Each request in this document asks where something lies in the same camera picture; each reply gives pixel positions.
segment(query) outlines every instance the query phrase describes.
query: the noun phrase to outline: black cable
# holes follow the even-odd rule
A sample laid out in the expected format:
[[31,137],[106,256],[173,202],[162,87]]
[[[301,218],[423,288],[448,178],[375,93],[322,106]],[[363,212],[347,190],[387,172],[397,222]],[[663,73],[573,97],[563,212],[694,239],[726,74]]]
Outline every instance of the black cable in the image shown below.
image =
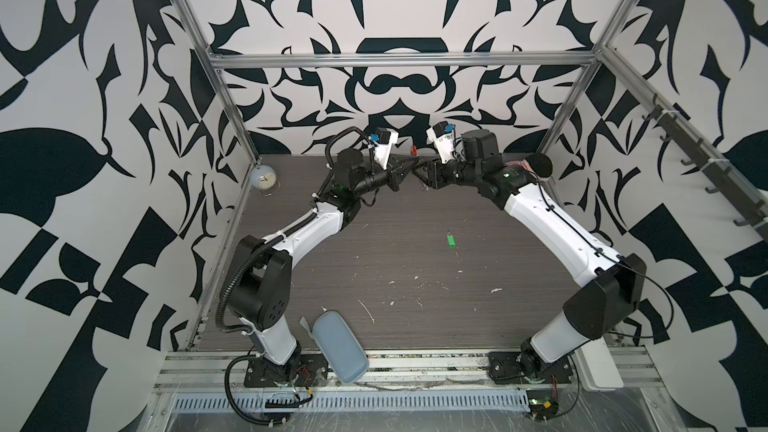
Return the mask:
[[363,140],[363,137],[358,137],[357,140],[355,140],[355,143],[351,144],[350,147],[348,147],[348,148],[349,149],[355,149],[358,146],[358,144],[360,144],[360,142],[362,142],[362,140]]
[[326,179],[322,181],[322,185],[317,190],[317,196],[320,197],[323,192],[326,191],[326,187],[328,187],[328,184],[331,183],[331,180],[333,179],[333,170],[328,171],[328,175],[326,176]]
[[548,418],[547,421],[560,418],[566,415],[568,412],[570,412],[576,407],[576,404],[578,404],[578,399],[581,397],[581,376],[579,376],[578,374],[578,367],[576,367],[576,363],[571,357],[571,354],[568,354],[568,360],[571,362],[571,367],[573,367],[576,372],[576,398],[574,399],[574,402],[571,404],[571,407],[568,408],[568,410],[566,410],[562,414],[553,415],[552,417]]
[[365,132],[360,130],[357,127],[348,127],[344,130],[341,130],[339,133],[331,137],[331,139],[326,144],[326,160],[328,161],[328,165],[333,168],[333,159],[331,158],[331,147],[333,144],[341,140],[344,136],[347,136],[348,134],[351,134],[352,132],[357,132],[360,134],[360,137],[362,137],[363,141],[365,141],[366,144],[370,144],[370,140],[368,139],[368,136]]
[[[556,210],[554,209],[554,206],[551,206],[551,205],[549,204],[549,202],[547,202],[547,199],[546,199],[546,197],[544,196],[544,190],[543,190],[543,188],[542,188],[542,180],[540,179],[540,177],[539,177],[538,175],[536,175],[536,172],[531,172],[531,174],[533,174],[533,175],[536,177],[536,182],[537,182],[537,184],[538,184],[538,191],[539,191],[539,193],[542,195],[542,200],[544,201],[544,205],[546,206],[546,210],[547,210],[547,212],[552,212],[553,214],[555,214],[556,216],[558,216],[558,218],[560,218],[560,220],[562,220],[563,222],[565,222],[565,225],[566,225],[566,226],[569,226],[569,227],[571,228],[571,230],[573,230],[574,232],[576,232],[576,235],[578,235],[579,237],[581,237],[581,240],[583,240],[584,242],[586,242],[586,243],[587,243],[587,245],[589,245],[590,247],[592,247],[592,249],[595,251],[595,254],[597,254],[597,255],[601,255],[601,256],[603,256],[604,258],[606,258],[607,260],[611,261],[613,264],[616,264],[616,265],[618,265],[619,267],[623,267],[623,268],[626,268],[626,269],[627,269],[627,270],[629,270],[630,272],[634,272],[635,274],[637,274],[637,275],[641,276],[642,278],[645,278],[645,279],[647,279],[647,280],[648,280],[648,281],[649,281],[651,284],[654,284],[654,285],[656,285],[656,286],[659,288],[659,290],[661,290],[661,291],[664,293],[664,296],[666,297],[666,299],[667,299],[667,302],[670,304],[670,320],[669,320],[669,323],[667,323],[667,325],[664,327],[664,331],[665,331],[665,332],[666,332],[666,331],[669,331],[669,330],[670,330],[670,327],[672,326],[672,321],[674,320],[674,304],[672,303],[672,296],[670,295],[670,293],[669,293],[669,292],[667,292],[667,289],[666,289],[666,288],[664,288],[664,287],[662,287],[662,286],[661,286],[661,284],[659,284],[658,282],[656,282],[656,281],[655,281],[655,280],[653,280],[652,278],[648,277],[647,275],[645,275],[645,274],[641,274],[641,273],[639,273],[638,271],[634,270],[632,267],[630,267],[630,266],[628,266],[628,265],[625,265],[625,264],[622,264],[621,262],[617,262],[617,261],[613,260],[612,258],[610,258],[609,256],[607,256],[606,254],[604,254],[604,253],[603,253],[603,249],[602,249],[602,248],[599,248],[599,247],[595,247],[594,245],[592,245],[592,242],[590,242],[589,240],[587,240],[587,238],[586,238],[585,236],[581,235],[581,233],[580,233],[580,232],[579,232],[579,231],[576,229],[576,227],[572,226],[572,225],[571,225],[571,223],[570,223],[569,221],[565,220],[565,218],[563,218],[563,216],[561,216],[560,214],[558,214],[558,211],[556,211]],[[659,337],[659,336],[657,336],[657,335],[628,335],[628,334],[621,334],[621,333],[619,333],[619,332],[613,332],[613,331],[608,331],[608,333],[609,333],[609,334],[615,334],[615,335],[618,335],[618,336],[620,336],[620,337],[629,337],[629,338],[652,338],[652,339],[657,339],[657,338],[660,338],[660,337]]]
[[365,207],[373,207],[373,204],[375,204],[375,203],[376,203],[376,196],[377,196],[378,194],[379,194],[379,189],[377,188],[375,191],[373,191],[373,200],[371,200],[371,203],[370,203],[370,204],[369,204],[368,202],[366,202],[366,200],[365,200],[365,199],[364,199],[362,196],[360,196],[360,202],[362,202],[362,204],[363,204]]
[[[235,357],[229,365],[226,366],[226,370],[224,371],[224,394],[226,395],[226,401],[229,403],[230,407],[232,407],[232,411],[235,412],[235,415],[241,419],[243,419],[245,422],[248,422],[250,424],[254,425],[263,425],[267,427],[275,427],[279,425],[283,425],[285,422],[288,421],[287,418],[284,418],[281,422],[275,422],[274,419],[267,420],[267,419],[259,419],[252,417],[248,414],[246,414],[240,407],[238,407],[237,403],[235,402],[235,398],[232,396],[232,389],[230,388],[230,372],[232,372],[232,367],[235,366],[238,362],[242,362],[243,360],[254,360],[253,355],[241,355],[239,357]],[[307,402],[312,400],[312,392],[310,392],[309,389],[307,389],[307,393],[309,393],[309,397],[303,400],[298,400],[296,402],[293,402],[291,404],[281,404],[280,408],[298,408],[302,404],[306,404]]]
[[371,161],[371,175],[373,175],[376,171],[376,166],[374,166],[374,164],[376,164],[376,159],[373,157],[373,147],[368,147],[368,157]]
[[317,217],[317,214],[312,212],[304,220],[288,228],[288,230],[284,231],[283,235],[278,235],[277,237],[274,237],[269,242],[259,246],[253,253],[251,253],[251,255],[248,256],[245,262],[243,262],[237,268],[235,273],[232,275],[232,279],[230,280],[230,283],[226,285],[224,292],[222,292],[221,297],[219,298],[219,303],[216,306],[215,321],[216,321],[216,328],[219,329],[219,331],[222,331],[226,334],[230,332],[238,332],[238,331],[244,331],[244,332],[251,331],[251,327],[249,325],[245,325],[245,324],[226,325],[224,323],[224,312],[226,311],[226,305],[230,302],[230,296],[232,295],[232,291],[235,289],[237,284],[240,283],[240,280],[243,278],[243,275],[245,274],[245,272],[250,268],[252,268],[254,264],[258,262],[258,260],[262,256],[264,256],[266,251],[270,250],[270,248],[272,248],[274,245],[281,243],[283,240],[293,235],[299,229],[301,229],[302,227],[312,222],[312,220],[314,220],[315,217]]

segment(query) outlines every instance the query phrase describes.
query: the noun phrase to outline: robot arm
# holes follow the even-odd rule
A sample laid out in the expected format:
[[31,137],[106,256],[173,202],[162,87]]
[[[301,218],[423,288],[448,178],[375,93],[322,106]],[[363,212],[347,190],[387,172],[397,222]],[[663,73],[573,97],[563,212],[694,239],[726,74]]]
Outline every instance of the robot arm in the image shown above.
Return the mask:
[[[344,149],[334,162],[330,157],[331,146],[351,132],[357,132],[368,142],[368,159],[360,150]],[[312,194],[312,210],[284,230],[262,239],[248,236],[236,246],[216,308],[216,326],[223,332],[247,334],[254,344],[263,347],[266,369],[276,384],[289,383],[295,376],[301,350],[283,316],[290,299],[293,266],[354,219],[361,202],[364,203],[363,194],[376,193],[384,186],[399,190],[418,158],[391,158],[397,138],[394,131],[377,129],[365,136],[354,127],[333,137],[326,145],[331,170],[320,190]],[[227,308],[242,325],[225,325]]]
[[[444,131],[436,144],[450,137],[446,122],[432,130]],[[539,175],[552,174],[552,163],[546,156],[533,154],[529,168],[519,163],[508,165],[498,151],[495,135],[488,130],[466,132],[462,143],[464,157],[445,160],[456,157],[451,148],[441,152],[440,158],[424,162],[414,175],[432,188],[449,184],[477,188],[481,196],[491,199],[547,245],[581,287],[557,317],[521,346],[521,372],[539,378],[552,363],[600,339],[637,309],[645,264],[634,254],[622,257],[554,203],[538,183]]]

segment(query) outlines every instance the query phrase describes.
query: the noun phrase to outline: black mounting plate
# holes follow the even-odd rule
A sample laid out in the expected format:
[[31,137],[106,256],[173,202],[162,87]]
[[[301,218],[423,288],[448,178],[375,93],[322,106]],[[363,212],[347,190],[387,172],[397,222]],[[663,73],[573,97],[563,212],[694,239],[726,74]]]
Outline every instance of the black mounting plate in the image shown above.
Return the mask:
[[[523,386],[531,384],[525,378],[518,377],[522,374],[520,362],[518,362],[519,355],[520,352],[490,352],[488,354],[488,376],[495,384]],[[563,356],[547,370],[544,381],[541,383],[551,384],[554,376],[559,384],[570,384],[572,373],[568,356]]]
[[[328,360],[322,354],[302,354],[299,356],[299,373],[296,379],[297,387],[311,387],[318,378],[328,378]],[[275,383],[265,377],[264,360],[255,358],[248,360],[243,386],[246,388],[275,387]]]

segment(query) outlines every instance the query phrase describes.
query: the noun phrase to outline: aluminum frame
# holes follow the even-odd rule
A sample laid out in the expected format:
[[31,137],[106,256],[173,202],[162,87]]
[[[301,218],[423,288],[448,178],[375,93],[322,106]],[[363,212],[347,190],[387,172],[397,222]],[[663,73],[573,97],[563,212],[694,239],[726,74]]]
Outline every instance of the aluminum frame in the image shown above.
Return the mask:
[[[616,4],[613,13],[608,19],[608,24],[605,26],[598,41],[592,48],[596,57],[597,52],[601,47],[613,43],[624,27],[624,24],[627,23],[627,18],[632,12],[632,9],[635,8],[639,1],[640,0],[620,0],[618,4]],[[546,154],[552,146],[557,143],[563,128],[565,128],[565,124],[568,123],[573,112],[576,110],[578,101],[581,99],[582,95],[586,93],[589,84],[592,82],[592,79],[595,74],[598,73],[599,69],[600,62],[596,60],[581,70],[581,74],[577,77],[576,81],[574,81],[571,90],[568,92],[568,96],[565,97],[565,101],[563,101],[560,109],[556,112],[554,120],[552,121],[552,126],[550,126],[547,133],[544,135],[542,143],[539,144],[538,152]]]
[[215,69],[269,69],[285,67],[384,67],[384,66],[504,66],[582,65],[594,59],[590,50],[539,52],[445,53],[334,53],[334,54],[212,54]]
[[200,24],[197,22],[197,17],[195,17],[194,12],[192,11],[192,6],[188,0],[170,0],[170,2],[174,5],[179,14],[181,25],[190,38],[192,47],[194,48],[195,53],[197,53],[197,58],[203,66],[203,71],[205,72],[208,81],[214,88],[216,96],[221,100],[221,105],[224,107],[226,118],[230,120],[237,139],[240,141],[245,153],[248,155],[249,161],[251,163],[257,162],[259,160],[259,153],[256,150],[253,141],[250,139],[250,134],[245,127],[243,117],[232,99],[232,95],[230,95],[226,83],[221,78],[220,72],[217,71],[210,62],[208,43],[203,35],[203,31],[200,29]]
[[687,432],[683,418],[677,412],[677,406],[667,388],[641,388],[643,399],[650,416],[650,422],[658,430],[669,432]]
[[[318,390],[370,390],[371,388],[499,388],[488,378],[488,352],[519,351],[519,348],[366,350],[369,370],[354,384],[341,384],[329,372],[329,383]],[[645,347],[611,347],[625,387],[663,387],[654,362]],[[168,353],[154,391],[215,392],[224,386],[224,369],[246,351],[205,351]],[[230,379],[233,391],[254,390],[243,387],[246,362],[236,364]],[[516,384],[527,390],[546,389],[549,384]],[[265,388],[264,390],[281,390]]]
[[664,110],[673,110],[672,104],[667,101],[646,79],[636,71],[619,52],[610,46],[600,46],[597,54],[598,60],[612,72],[621,85],[627,90],[648,112],[660,105]]
[[229,265],[232,260],[234,252],[234,246],[236,245],[235,234],[237,228],[240,226],[240,220],[243,218],[243,212],[245,206],[248,203],[248,197],[254,188],[251,186],[248,178],[251,171],[256,164],[250,164],[246,171],[245,179],[243,180],[243,187],[240,190],[240,195],[237,197],[235,203],[235,209],[232,211],[232,218],[230,218],[229,224],[224,231],[224,239],[222,239],[219,245],[219,250],[216,252],[216,263],[214,269],[208,276],[208,281],[203,285],[203,294],[200,296],[200,300],[197,301],[197,310],[195,311],[194,320],[190,321],[190,325],[187,327],[187,331],[184,335],[184,349],[189,351],[193,350],[200,341],[200,334],[205,330],[206,314],[210,311],[210,306],[216,297],[216,291],[219,290],[224,276],[226,275],[226,266]]
[[558,194],[558,183],[554,180],[554,177],[540,178],[540,181],[547,195],[552,197],[556,204],[563,207],[563,201],[560,199],[560,194]]

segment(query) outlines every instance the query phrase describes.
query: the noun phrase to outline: aluminum rail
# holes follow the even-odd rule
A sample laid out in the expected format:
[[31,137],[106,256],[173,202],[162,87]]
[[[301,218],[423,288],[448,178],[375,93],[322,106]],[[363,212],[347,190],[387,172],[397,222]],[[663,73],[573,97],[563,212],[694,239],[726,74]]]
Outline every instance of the aluminum rail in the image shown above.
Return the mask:
[[609,46],[601,47],[598,59],[612,72],[630,94],[650,112],[647,120],[655,120],[667,133],[663,140],[674,141],[689,160],[686,166],[696,166],[712,182],[709,194],[719,193],[741,214],[734,224],[751,226],[768,242],[768,204],[763,193],[730,160],[707,140],[693,124],[662,97],[656,89],[632,67],[622,55]]
[[592,62],[590,50],[532,52],[445,53],[329,53],[293,55],[212,54],[214,68],[269,69],[285,67],[408,67],[408,66],[505,66],[583,65]]
[[[639,1],[640,0],[619,0],[614,12],[608,19],[608,24],[605,26],[605,29],[603,29],[602,34],[600,34],[598,41],[594,44],[594,52],[597,52],[602,46],[613,43],[614,39],[616,39],[624,28],[624,24],[627,23],[627,19],[629,18],[632,9],[635,8]],[[587,88],[592,82],[595,74],[598,72],[598,69],[600,69],[600,62],[598,61],[592,62],[582,69],[581,75],[574,81],[571,90],[568,92],[568,96],[566,96],[565,101],[563,101],[563,105],[561,105],[560,109],[557,111],[557,115],[552,121],[552,126],[550,126],[549,130],[547,130],[547,133],[544,135],[542,143],[538,147],[538,152],[546,154],[558,141],[563,132],[563,128],[565,128],[565,125],[571,119],[574,110],[576,110],[576,104],[587,91]]]
[[252,164],[256,163],[259,159],[259,153],[254,147],[253,141],[250,139],[250,134],[243,123],[243,116],[240,114],[240,110],[232,99],[229,89],[224,83],[224,80],[222,80],[220,73],[210,63],[208,43],[206,42],[203,32],[200,29],[200,25],[192,11],[192,5],[190,5],[189,0],[170,0],[170,2],[174,5],[179,14],[181,25],[184,27],[184,31],[192,42],[192,47],[194,48],[195,53],[197,53],[197,58],[203,66],[203,71],[205,72],[208,81],[214,88],[216,96],[221,100],[224,113],[234,128],[237,140],[240,142],[245,154],[248,156],[249,162]]
[[[499,388],[488,378],[488,352],[519,351],[504,349],[434,349],[434,350],[366,350],[369,369],[355,384],[344,385],[328,373],[329,383],[318,390],[370,390],[376,387],[416,388]],[[611,347],[625,387],[663,387],[664,383],[645,347]],[[171,352],[162,365],[155,392],[211,392],[224,385],[224,369],[245,351]],[[232,369],[234,391],[243,388],[246,363]],[[524,389],[550,388],[550,384],[510,385]]]

